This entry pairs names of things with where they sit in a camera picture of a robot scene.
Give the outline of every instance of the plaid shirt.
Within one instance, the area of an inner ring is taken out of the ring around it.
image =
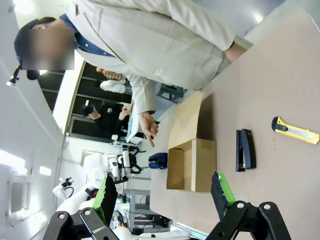
[[[110,80],[123,80],[126,79],[126,76],[123,74],[115,73],[114,71],[104,71],[103,75]]]

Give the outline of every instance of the beige jacket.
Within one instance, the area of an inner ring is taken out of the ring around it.
[[[66,14],[84,38],[116,56],[78,50],[86,62],[131,75],[139,113],[156,110],[150,80],[204,87],[236,36],[190,0],[74,0]]]

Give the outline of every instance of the person in black shirt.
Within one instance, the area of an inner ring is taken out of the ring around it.
[[[112,135],[127,136],[124,130],[128,130],[131,109],[128,109],[123,104],[106,103],[98,110],[93,104],[89,106],[83,105],[80,111],[87,119],[94,120],[96,129],[99,132],[103,132],[108,139],[111,139]],[[144,138],[144,134],[141,132],[138,132],[135,136]]]

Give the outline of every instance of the black shirt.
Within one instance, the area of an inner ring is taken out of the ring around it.
[[[128,129],[129,116],[126,116],[124,120],[119,120],[119,114],[122,111],[124,105],[122,104],[104,104],[97,111],[101,115],[98,119],[95,119],[95,126],[99,132],[103,132],[104,136],[111,139],[112,135],[118,135],[125,137],[127,134],[123,131]]]

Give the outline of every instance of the yellow box cutter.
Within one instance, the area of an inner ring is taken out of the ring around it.
[[[284,123],[279,116],[276,116],[272,120],[271,127],[276,133],[284,134],[311,144],[317,144],[320,139],[320,135],[318,133],[314,133],[307,129],[290,126]]]

